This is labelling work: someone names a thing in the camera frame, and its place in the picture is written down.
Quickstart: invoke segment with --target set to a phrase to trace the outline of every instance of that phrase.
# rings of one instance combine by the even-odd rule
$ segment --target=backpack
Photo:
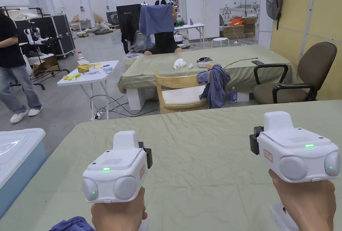
[[[277,30],[279,28],[279,20],[282,15],[283,0],[266,0],[267,15],[272,20],[277,20]]]

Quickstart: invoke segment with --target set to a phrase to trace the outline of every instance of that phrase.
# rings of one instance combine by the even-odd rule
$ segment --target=yellow wall panel
[[[340,0],[315,0],[309,34],[342,41]]]
[[[336,100],[342,99],[342,43],[335,41],[329,41],[324,38],[308,36],[307,43],[305,45],[305,51],[311,46],[319,42],[330,42],[337,46],[337,56],[331,69],[325,79],[322,88],[318,91],[317,100]]]
[[[291,61],[297,69],[303,37],[303,33],[279,28],[272,33],[270,49]]]
[[[279,26],[304,32],[310,5],[311,0],[284,0]]]

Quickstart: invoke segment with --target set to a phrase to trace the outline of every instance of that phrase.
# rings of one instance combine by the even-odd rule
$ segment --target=blue cloth
[[[69,220],[60,221],[49,231],[95,231],[84,217],[74,217]]]
[[[172,5],[143,5],[141,7],[139,30],[147,35],[147,46],[152,46],[152,34],[174,32],[172,7]]]
[[[208,100],[209,109],[221,108],[226,100],[226,86],[230,81],[229,74],[220,64],[215,64],[209,71],[199,73],[197,80],[199,84],[206,84],[199,98]]]

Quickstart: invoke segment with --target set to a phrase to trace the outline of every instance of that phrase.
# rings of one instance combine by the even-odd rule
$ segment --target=handheld controller
[[[264,116],[264,127],[250,135],[251,151],[288,183],[316,182],[339,177],[339,148],[329,139],[302,128],[294,128],[286,112]],[[272,218],[283,231],[298,231],[282,204],[270,206]]]
[[[152,150],[138,142],[135,131],[114,135],[113,150],[105,151],[83,173],[83,192],[90,203],[133,201],[153,163]],[[148,230],[144,220],[139,231]]]

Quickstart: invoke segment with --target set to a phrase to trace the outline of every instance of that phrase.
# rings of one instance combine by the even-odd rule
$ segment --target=water bottle
[[[84,60],[84,56],[82,55],[82,52],[81,52],[81,51],[78,51],[78,60],[79,60],[79,61]]]
[[[237,102],[237,91],[235,90],[235,87],[233,87],[233,90],[230,92],[230,102],[231,103]]]

